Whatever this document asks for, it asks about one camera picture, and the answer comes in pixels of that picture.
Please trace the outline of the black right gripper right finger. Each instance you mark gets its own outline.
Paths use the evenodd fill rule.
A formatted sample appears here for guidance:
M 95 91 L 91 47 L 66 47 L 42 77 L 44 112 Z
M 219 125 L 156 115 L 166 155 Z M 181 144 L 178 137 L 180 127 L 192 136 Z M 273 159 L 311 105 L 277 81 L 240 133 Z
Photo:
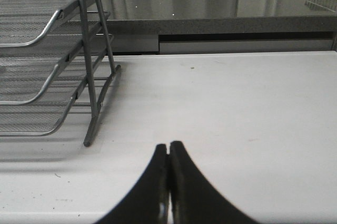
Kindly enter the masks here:
M 174 223 L 257 223 L 205 178 L 181 141 L 170 144 Z

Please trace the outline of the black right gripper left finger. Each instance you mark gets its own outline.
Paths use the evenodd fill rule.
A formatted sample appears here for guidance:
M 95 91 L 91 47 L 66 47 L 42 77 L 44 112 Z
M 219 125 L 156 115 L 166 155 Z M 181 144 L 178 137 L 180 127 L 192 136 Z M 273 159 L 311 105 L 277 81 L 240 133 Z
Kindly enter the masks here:
M 167 223 L 168 169 L 166 145 L 158 144 L 133 188 L 97 223 Z

